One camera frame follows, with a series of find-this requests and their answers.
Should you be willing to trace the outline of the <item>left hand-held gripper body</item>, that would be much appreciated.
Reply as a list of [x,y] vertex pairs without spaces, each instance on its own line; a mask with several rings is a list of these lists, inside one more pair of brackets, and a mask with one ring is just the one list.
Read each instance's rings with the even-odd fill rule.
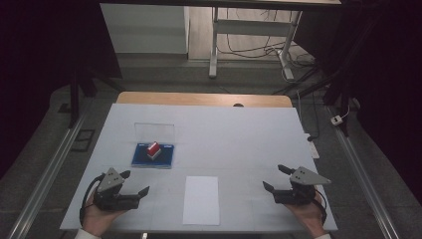
[[126,211],[137,209],[138,194],[122,195],[120,190],[125,179],[114,168],[110,168],[101,180],[94,196],[94,205],[102,211]]

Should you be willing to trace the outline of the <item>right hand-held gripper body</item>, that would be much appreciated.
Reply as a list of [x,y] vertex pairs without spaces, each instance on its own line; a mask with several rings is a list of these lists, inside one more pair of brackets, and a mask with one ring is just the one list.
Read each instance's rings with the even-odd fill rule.
[[290,177],[290,190],[275,189],[273,196],[276,203],[305,205],[316,196],[316,185],[330,184],[331,180],[305,167],[298,167]]

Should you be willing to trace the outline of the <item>red and white stamp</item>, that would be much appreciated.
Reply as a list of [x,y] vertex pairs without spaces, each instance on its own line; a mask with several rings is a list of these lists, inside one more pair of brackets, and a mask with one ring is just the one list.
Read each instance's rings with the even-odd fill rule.
[[146,155],[151,159],[155,160],[159,155],[161,154],[161,148],[157,141],[152,143],[147,149],[146,149]]

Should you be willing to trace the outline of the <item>white paper sheet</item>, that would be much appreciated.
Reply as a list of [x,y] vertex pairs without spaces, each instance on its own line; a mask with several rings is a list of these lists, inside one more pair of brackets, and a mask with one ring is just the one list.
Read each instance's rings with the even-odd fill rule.
[[187,176],[183,220],[185,225],[220,224],[219,182],[215,176]]

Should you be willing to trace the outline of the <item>person's right hand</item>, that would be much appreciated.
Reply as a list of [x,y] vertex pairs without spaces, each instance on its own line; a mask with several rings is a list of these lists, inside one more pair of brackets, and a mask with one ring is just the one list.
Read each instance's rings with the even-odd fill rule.
[[322,226],[322,214],[320,209],[313,203],[307,205],[289,205],[286,207],[294,214],[300,224],[315,239],[318,236],[328,234]]

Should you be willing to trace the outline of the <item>person's left hand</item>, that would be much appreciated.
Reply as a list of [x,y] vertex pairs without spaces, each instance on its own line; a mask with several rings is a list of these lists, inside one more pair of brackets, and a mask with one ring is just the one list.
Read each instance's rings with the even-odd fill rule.
[[102,238],[115,219],[123,214],[123,211],[101,211],[93,204],[93,201],[94,194],[92,193],[85,205],[82,229]]

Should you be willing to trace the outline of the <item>large white board mat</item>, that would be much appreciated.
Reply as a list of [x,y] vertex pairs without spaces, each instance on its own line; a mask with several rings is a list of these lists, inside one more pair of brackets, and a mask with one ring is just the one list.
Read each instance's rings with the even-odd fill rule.
[[[119,232],[284,233],[301,224],[263,187],[290,186],[278,170],[316,166],[297,112],[293,108],[183,107],[114,104],[80,185],[63,219],[62,229],[80,228],[79,211],[90,182],[113,167],[131,168],[136,122],[173,124],[175,149],[169,169],[135,168],[122,191],[149,187],[137,209],[112,225]],[[185,225],[187,176],[215,176],[219,182],[220,224]]]

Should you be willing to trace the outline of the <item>black metal stand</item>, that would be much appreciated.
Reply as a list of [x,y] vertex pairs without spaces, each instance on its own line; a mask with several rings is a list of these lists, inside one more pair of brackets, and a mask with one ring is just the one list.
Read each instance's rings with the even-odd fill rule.
[[342,123],[338,125],[344,136],[348,136],[347,130],[347,116],[349,112],[349,97],[350,97],[350,68],[339,67],[334,73],[326,76],[320,82],[298,91],[291,95],[291,99],[298,100],[304,96],[307,96],[323,87],[327,87],[325,95],[322,97],[322,101],[326,106],[333,106],[337,100],[340,100],[340,114],[342,115]]
[[119,93],[125,91],[123,86],[92,67],[76,68],[70,81],[71,118],[69,128],[73,128],[80,118],[79,90],[82,90],[83,94],[88,98],[93,98],[97,95],[98,89],[94,83],[94,79],[100,80]]

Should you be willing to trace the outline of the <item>wooden table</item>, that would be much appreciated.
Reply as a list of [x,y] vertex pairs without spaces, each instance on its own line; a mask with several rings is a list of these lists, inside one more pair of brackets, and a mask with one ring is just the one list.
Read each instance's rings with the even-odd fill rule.
[[122,92],[118,104],[232,107],[235,104],[255,108],[291,108],[287,96]]

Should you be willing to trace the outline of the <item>dark curtain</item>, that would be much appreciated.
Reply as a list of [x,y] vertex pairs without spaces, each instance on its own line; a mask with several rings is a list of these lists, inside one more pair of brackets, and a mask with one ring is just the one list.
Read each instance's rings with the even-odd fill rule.
[[101,0],[0,0],[0,178],[50,104],[77,79],[121,76]]
[[340,0],[306,11],[295,41],[327,75],[350,68],[362,127],[422,204],[422,0]]

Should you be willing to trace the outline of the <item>white cabinet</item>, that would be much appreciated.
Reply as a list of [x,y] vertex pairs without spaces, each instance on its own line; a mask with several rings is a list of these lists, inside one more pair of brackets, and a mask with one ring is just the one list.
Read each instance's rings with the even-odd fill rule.
[[117,53],[188,53],[188,7],[102,3],[101,9]]

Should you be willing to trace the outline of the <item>black floor outlet frame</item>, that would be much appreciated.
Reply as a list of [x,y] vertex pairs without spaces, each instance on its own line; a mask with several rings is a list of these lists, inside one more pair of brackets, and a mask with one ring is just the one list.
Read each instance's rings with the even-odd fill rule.
[[94,135],[94,129],[80,129],[74,140],[71,151],[87,152],[93,142]]

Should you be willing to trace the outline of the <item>aluminium rail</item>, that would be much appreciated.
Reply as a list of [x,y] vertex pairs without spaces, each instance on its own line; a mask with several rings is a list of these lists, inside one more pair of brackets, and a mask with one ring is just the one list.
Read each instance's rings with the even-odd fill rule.
[[79,117],[75,120],[73,126],[66,130],[57,150],[51,157],[6,239],[25,239],[92,107],[93,101],[93,99],[83,100]]
[[348,136],[337,125],[331,125],[338,138],[340,145],[347,157],[351,170],[366,198],[366,201],[372,209],[373,215],[385,239],[400,239],[399,233],[389,215],[383,201],[376,192],[374,185],[366,172],[357,151]]

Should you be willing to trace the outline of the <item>white desk frame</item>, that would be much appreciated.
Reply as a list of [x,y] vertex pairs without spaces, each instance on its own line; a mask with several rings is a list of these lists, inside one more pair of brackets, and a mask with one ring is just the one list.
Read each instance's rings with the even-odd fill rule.
[[263,22],[249,20],[222,19],[219,17],[217,7],[212,8],[212,45],[210,52],[209,78],[215,79],[217,76],[217,37],[219,34],[226,35],[246,35],[246,36],[268,36],[284,37],[285,45],[282,50],[277,50],[276,54],[282,65],[282,73],[287,80],[294,78],[292,69],[288,62],[288,53],[292,45],[299,21],[301,11],[293,11],[290,22]]

